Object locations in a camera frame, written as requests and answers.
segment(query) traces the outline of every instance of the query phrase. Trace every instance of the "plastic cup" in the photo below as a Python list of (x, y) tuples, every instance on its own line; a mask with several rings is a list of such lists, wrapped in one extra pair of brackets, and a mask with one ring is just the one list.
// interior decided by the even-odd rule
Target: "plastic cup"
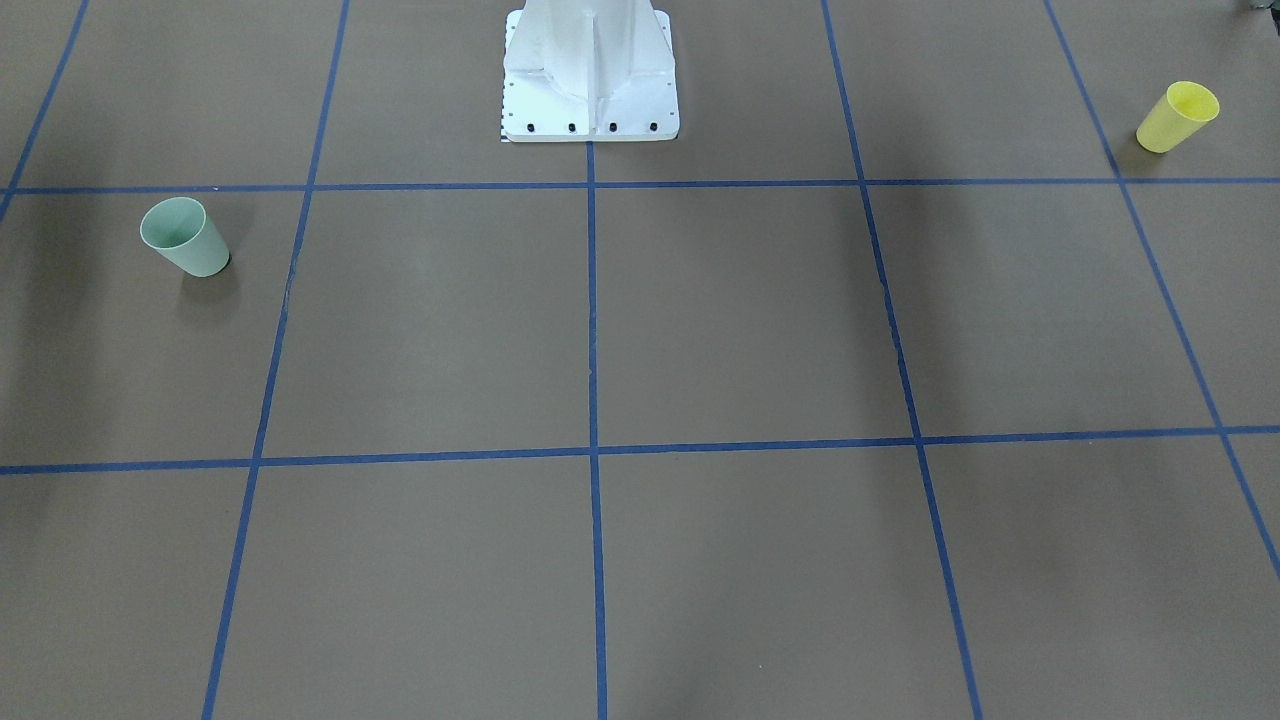
[(197, 278), (216, 274), (232, 259), (205, 206), (191, 197), (170, 197), (151, 208), (138, 232), (147, 247)]
[(1175, 82), (1138, 126), (1138, 143), (1152, 152), (1169, 152), (1216, 118), (1219, 110), (1217, 97), (1203, 85)]

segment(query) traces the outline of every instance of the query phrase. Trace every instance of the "gray surface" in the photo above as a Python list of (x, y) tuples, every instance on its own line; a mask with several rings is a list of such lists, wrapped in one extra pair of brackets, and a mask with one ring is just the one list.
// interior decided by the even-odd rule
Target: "gray surface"
[(252, 451), (300, 197), (205, 197), (232, 251), (207, 279), (138, 237), (163, 197), (13, 201), (0, 225), (0, 462)]
[[(497, 142), (517, 4), (351, 3), (319, 179), (585, 181)], [(1275, 715), (1276, 569), (1120, 188), (1034, 184), (1111, 177), (1044, 3), (831, 0), (868, 177), (955, 183), (869, 190), (922, 432), (1019, 438), (931, 438), (983, 443), (927, 447), (937, 518), (856, 186), (599, 188), (594, 234), (585, 187), (212, 190), (306, 182), (340, 5), (88, 5), (0, 200), (0, 717), (200, 717), (251, 478), (214, 720), (972, 717), (932, 520), (984, 717)], [(1053, 4), (1125, 172), (1280, 176), (1243, 5)], [(598, 179), (855, 177), (819, 0), (658, 6), (681, 137)], [(76, 9), (0, 8), (0, 184)], [(1140, 155), (1184, 78), (1222, 118)], [(155, 183), (228, 270), (142, 245)], [(1130, 186), (1272, 537), (1276, 187)], [(422, 455), (530, 450), (576, 457)]]
[(598, 202), (603, 442), (910, 433), (855, 190)]
[(585, 460), (261, 475), (219, 694), (237, 717), (593, 717)]
[(1222, 421), (1280, 424), (1280, 184), (1133, 195)]
[(557, 190), (319, 196), (268, 451), (585, 445), (585, 204)]
[(1111, 176), (1041, 3), (831, 8), (867, 177)]
[[(1280, 177), (1270, 13), (1244, 0), (1055, 4), (1121, 169), (1130, 177)], [(1167, 155), (1134, 140), (1170, 83), (1208, 87), (1222, 114)]]
[(1210, 421), (1116, 188), (872, 197), (927, 434)]
[(9, 184), (76, 18), (74, 0), (0, 5), (0, 183)]
[(929, 456), (988, 717), (1275, 716), (1276, 578), (1217, 438)]
[(910, 448), (607, 457), (611, 717), (966, 706)]
[(196, 717), (243, 470), (0, 482), (0, 716)]

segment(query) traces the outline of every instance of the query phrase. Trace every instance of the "metal object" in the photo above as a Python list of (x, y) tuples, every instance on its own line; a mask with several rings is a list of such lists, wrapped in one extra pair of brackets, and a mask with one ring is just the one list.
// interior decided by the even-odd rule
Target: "metal object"
[(680, 132), (671, 18), (649, 0), (527, 0), (507, 17), (502, 137), (672, 140)]

